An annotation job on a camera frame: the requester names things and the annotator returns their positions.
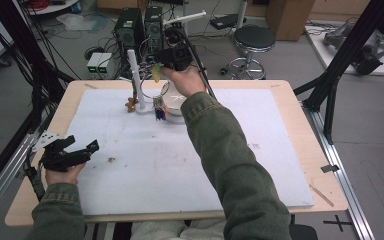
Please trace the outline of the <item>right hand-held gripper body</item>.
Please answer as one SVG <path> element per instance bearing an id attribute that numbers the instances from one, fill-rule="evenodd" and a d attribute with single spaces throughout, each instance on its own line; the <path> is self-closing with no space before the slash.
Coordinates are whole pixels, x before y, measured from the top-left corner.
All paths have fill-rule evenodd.
<path id="1" fill-rule="evenodd" d="M 160 51 L 157 54 L 157 61 L 167 68 L 183 71 L 192 61 L 192 55 L 187 47 L 178 46 Z"/>

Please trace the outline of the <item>person's right hand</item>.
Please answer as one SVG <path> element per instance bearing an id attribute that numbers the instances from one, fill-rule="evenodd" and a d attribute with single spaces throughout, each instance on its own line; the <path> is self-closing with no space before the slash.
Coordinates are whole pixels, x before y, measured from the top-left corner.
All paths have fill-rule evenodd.
<path id="1" fill-rule="evenodd" d="M 175 71 L 163 67 L 161 74 L 173 82 L 177 91 L 185 97 L 206 91 L 206 86 L 201 79 L 200 72 L 198 68 L 193 65 L 189 65 L 183 71 Z"/>

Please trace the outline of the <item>black metal frame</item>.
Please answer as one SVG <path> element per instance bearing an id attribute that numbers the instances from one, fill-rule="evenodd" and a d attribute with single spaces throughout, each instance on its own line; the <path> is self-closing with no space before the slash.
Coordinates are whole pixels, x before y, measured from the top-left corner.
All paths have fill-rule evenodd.
<path id="1" fill-rule="evenodd" d="M 327 69 L 319 77 L 293 90 L 295 95 L 312 90 L 303 105 L 313 112 L 318 112 L 321 104 L 327 101 L 323 135 L 329 144 L 333 144 L 332 125 L 339 80 L 383 19 L 384 0 L 370 0 Z"/>
<path id="2" fill-rule="evenodd" d="M 45 57 L 28 23 L 13 0 L 0 0 L 0 22 L 13 40 L 13 46 L 0 33 L 0 43 L 16 61 L 20 72 L 32 86 L 31 128 L 42 123 L 42 112 L 55 106 L 65 93 L 63 83 L 74 78 L 52 65 Z"/>

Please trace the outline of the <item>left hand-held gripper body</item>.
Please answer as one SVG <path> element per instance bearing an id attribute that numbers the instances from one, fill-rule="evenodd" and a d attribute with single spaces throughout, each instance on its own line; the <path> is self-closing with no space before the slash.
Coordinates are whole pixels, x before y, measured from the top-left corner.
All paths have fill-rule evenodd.
<path id="1" fill-rule="evenodd" d="M 33 152 L 44 148 L 44 153 L 39 164 L 45 169 L 66 172 L 69 167 L 83 164 L 91 159 L 91 156 L 82 156 L 83 149 L 67 152 L 60 146 L 60 135 L 50 131 L 44 131 L 33 146 Z"/>

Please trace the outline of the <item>black round stool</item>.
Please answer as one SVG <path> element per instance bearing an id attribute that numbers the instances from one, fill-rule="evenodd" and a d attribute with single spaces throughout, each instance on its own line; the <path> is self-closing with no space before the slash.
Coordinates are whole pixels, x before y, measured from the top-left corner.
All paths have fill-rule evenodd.
<path id="1" fill-rule="evenodd" d="M 268 28 L 248 25 L 236 30 L 233 39 L 235 45 L 244 52 L 244 56 L 232 60 L 227 65 L 232 78 L 264 80 L 266 71 L 253 55 L 274 48 L 276 42 L 274 32 Z"/>

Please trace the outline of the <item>thin wooden stick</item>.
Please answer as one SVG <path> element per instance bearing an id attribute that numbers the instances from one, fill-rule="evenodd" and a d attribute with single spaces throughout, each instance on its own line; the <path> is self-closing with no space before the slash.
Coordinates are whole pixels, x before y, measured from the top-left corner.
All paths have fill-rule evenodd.
<path id="1" fill-rule="evenodd" d="M 329 206 L 334 207 L 334 203 L 326 196 L 324 195 L 319 189 L 314 187 L 313 185 L 309 185 L 309 187 L 318 195 L 320 196 Z"/>

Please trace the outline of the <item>white metal post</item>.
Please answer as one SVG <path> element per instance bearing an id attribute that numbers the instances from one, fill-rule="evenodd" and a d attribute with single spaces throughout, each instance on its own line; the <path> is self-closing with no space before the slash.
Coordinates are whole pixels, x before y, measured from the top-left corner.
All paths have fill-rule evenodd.
<path id="1" fill-rule="evenodd" d="M 247 5 L 248 5 L 248 0 L 241 0 L 239 5 L 239 10 L 238 10 L 236 30 L 240 29 L 243 26 Z"/>

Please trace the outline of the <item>aluminium rail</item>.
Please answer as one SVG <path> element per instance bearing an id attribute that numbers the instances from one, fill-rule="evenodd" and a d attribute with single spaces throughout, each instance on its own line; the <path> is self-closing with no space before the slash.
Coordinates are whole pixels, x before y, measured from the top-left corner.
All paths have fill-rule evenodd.
<path id="1" fill-rule="evenodd" d="M 34 134 L 27 134 L 21 143 L 17 146 L 15 151 L 10 155 L 9 162 L 4 166 L 0 172 L 0 199 L 9 188 L 11 182 L 18 172 L 20 172 L 23 163 L 29 155 L 29 150 L 37 142 L 37 136 Z"/>
<path id="2" fill-rule="evenodd" d="M 347 212 L 351 218 L 359 240 L 375 240 L 372 229 L 367 221 L 363 209 L 354 192 L 352 184 L 348 178 L 346 170 L 342 164 L 338 151 L 333 144 L 330 144 L 328 138 L 323 133 L 324 120 L 319 112 L 312 112 L 308 108 L 302 107 L 313 131 L 319 141 L 319 144 L 327 157 L 330 166 L 337 166 L 338 169 L 333 171 L 339 185 L 345 195 L 348 203 Z"/>

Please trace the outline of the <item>cardboard box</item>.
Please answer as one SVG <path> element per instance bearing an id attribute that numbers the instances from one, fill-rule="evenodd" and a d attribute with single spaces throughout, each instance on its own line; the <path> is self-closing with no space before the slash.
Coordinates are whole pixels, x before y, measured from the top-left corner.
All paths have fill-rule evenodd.
<path id="1" fill-rule="evenodd" d="M 315 0 L 270 0 L 266 22 L 278 41 L 298 41 Z"/>

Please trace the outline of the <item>white box with green light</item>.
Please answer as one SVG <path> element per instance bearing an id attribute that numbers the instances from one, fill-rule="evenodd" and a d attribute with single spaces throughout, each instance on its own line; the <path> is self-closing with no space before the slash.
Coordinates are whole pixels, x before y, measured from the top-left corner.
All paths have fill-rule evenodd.
<path id="1" fill-rule="evenodd" d="M 97 72 L 97 66 L 99 65 L 100 58 L 101 58 L 101 53 L 95 52 L 91 55 L 87 63 L 87 69 L 90 74 L 95 74 Z"/>
<path id="2" fill-rule="evenodd" d="M 97 64 L 98 73 L 109 74 L 112 70 L 112 54 L 111 53 L 102 53 L 101 57 Z"/>

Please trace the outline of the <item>white platform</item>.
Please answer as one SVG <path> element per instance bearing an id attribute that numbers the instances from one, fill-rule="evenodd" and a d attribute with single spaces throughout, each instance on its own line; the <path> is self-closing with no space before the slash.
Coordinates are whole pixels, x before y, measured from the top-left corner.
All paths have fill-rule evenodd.
<path id="1" fill-rule="evenodd" d="M 327 68 L 337 53 L 337 50 L 333 46 L 326 46 L 323 44 L 326 32 L 322 27 L 306 26 L 305 30 L 322 65 L 324 68 Z M 370 76 L 384 76 L 384 57 L 380 58 L 380 62 L 381 65 L 371 72 Z"/>

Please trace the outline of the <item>black flat box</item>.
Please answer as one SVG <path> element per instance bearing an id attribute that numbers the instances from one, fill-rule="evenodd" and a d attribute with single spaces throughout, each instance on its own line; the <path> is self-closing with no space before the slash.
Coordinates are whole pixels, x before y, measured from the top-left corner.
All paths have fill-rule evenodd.
<path id="1" fill-rule="evenodd" d="M 225 28 L 233 28 L 236 26 L 238 22 L 237 14 L 229 14 L 222 17 L 215 17 L 210 20 L 210 24 L 216 28 L 217 30 L 225 29 Z"/>

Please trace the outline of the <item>black device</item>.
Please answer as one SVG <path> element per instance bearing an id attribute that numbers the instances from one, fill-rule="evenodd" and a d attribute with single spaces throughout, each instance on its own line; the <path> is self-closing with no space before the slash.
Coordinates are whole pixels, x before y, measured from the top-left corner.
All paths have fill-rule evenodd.
<path id="1" fill-rule="evenodd" d="M 380 58 L 384 56 L 384 49 L 364 46 L 357 54 L 351 65 L 360 75 L 369 75 L 382 65 Z"/>

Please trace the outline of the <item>person's lap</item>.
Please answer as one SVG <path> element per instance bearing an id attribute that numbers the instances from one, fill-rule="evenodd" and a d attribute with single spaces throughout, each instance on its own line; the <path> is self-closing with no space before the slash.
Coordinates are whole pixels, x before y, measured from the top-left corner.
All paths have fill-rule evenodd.
<path id="1" fill-rule="evenodd" d="M 130 240 L 224 240 L 226 221 L 184 220 L 134 222 Z"/>

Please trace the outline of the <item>white key stand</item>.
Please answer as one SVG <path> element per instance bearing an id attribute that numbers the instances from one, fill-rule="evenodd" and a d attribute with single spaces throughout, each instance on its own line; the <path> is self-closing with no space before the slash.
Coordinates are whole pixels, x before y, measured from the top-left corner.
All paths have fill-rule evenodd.
<path id="1" fill-rule="evenodd" d="M 139 102 L 136 104 L 136 110 L 134 112 L 139 115 L 153 115 L 155 117 L 152 100 L 146 98 L 146 94 L 143 91 L 144 79 L 141 78 L 140 67 L 136 60 L 136 54 L 133 50 L 127 51 L 127 59 L 130 64 L 130 70 L 133 76 L 131 83 L 137 88 L 139 100 Z M 167 119 L 165 121 L 172 124 L 181 125 L 184 123 L 184 120 L 180 111 L 180 106 L 184 102 L 185 98 L 180 95 L 170 80 L 167 80 L 166 82 L 169 83 L 169 90 L 163 96 L 164 103 L 166 104 L 168 110 Z"/>

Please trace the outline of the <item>person's left hand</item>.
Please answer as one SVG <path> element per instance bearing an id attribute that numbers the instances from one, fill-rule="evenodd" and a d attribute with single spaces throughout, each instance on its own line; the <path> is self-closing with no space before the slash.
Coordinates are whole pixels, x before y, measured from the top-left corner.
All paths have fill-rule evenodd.
<path id="1" fill-rule="evenodd" d="M 67 183 L 78 184 L 78 176 L 86 166 L 85 163 L 69 167 L 66 172 L 58 172 L 53 170 L 45 170 L 45 179 L 48 185 Z"/>

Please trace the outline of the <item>brown bear keychain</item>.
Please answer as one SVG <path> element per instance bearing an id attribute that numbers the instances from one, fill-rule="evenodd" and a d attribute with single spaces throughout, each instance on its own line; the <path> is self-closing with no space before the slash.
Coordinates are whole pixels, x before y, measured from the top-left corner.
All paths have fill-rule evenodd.
<path id="1" fill-rule="evenodd" d="M 127 107 L 127 112 L 132 113 L 136 110 L 136 104 L 139 102 L 137 88 L 135 85 L 132 85 L 132 95 L 127 99 L 125 106 Z"/>

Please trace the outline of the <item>black computer tower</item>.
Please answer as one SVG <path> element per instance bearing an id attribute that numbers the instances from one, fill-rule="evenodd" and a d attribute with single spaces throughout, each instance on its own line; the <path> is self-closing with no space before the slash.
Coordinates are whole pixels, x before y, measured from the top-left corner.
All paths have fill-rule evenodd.
<path id="1" fill-rule="evenodd" d="M 148 6 L 144 24 L 150 50 L 152 52 L 161 50 L 163 47 L 162 8 L 160 6 Z"/>
<path id="2" fill-rule="evenodd" d="M 138 46 L 142 40 L 141 11 L 139 8 L 124 8 L 118 17 L 114 31 L 117 40 L 126 48 Z"/>

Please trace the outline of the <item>white bar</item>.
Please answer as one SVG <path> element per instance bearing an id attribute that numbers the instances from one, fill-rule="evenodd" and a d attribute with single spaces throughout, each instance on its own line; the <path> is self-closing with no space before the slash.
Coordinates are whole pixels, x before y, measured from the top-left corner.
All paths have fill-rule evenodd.
<path id="1" fill-rule="evenodd" d="M 206 15 L 207 15 L 206 11 L 203 10 L 203 11 L 201 11 L 199 13 L 185 15 L 185 16 L 182 16 L 182 17 L 177 17 L 177 18 L 172 19 L 172 20 L 163 20 L 163 25 L 165 26 L 165 25 L 174 24 L 174 23 L 181 23 L 181 24 L 183 24 L 183 23 L 195 20 L 195 19 L 199 19 L 199 18 L 204 17 Z"/>

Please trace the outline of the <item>colourful keychain with wire loop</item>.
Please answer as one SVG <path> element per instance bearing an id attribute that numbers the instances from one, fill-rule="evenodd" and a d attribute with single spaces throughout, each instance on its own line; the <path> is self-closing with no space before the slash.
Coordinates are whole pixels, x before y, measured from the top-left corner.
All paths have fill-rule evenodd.
<path id="1" fill-rule="evenodd" d="M 151 68 L 151 75 L 155 83 L 159 83 L 161 81 L 161 68 L 162 68 L 162 64 L 160 63 L 155 63 Z M 163 96 L 168 92 L 168 90 L 169 90 L 169 83 L 166 82 L 161 88 L 160 93 L 158 95 L 153 97 L 145 95 L 146 98 L 149 98 L 152 100 L 152 106 L 154 109 L 155 118 L 157 120 L 165 121 L 167 119 L 168 110 L 167 110 L 166 104 L 164 103 Z"/>

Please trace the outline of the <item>clear plastic bag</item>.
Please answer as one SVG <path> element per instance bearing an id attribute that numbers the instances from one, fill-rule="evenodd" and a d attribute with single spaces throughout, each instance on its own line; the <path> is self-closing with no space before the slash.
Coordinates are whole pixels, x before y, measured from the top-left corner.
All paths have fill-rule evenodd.
<path id="1" fill-rule="evenodd" d="M 67 31 L 98 31 L 106 27 L 108 19 L 99 14 L 79 14 L 67 13 L 60 15 L 56 20 L 65 26 Z"/>

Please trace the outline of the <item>white foam mat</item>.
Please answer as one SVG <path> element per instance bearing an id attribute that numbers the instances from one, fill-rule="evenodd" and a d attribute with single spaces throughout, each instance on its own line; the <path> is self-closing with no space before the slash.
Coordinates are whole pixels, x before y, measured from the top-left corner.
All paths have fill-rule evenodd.
<path id="1" fill-rule="evenodd" d="M 158 120 L 130 113 L 127 90 L 83 93 L 68 128 L 72 150 L 99 144 L 79 176 L 84 214 L 181 213 L 219 211 L 217 193 L 201 166 L 181 117 Z M 314 206 L 272 92 L 217 89 L 216 97 L 239 121 L 257 161 L 272 176 L 289 208 Z"/>

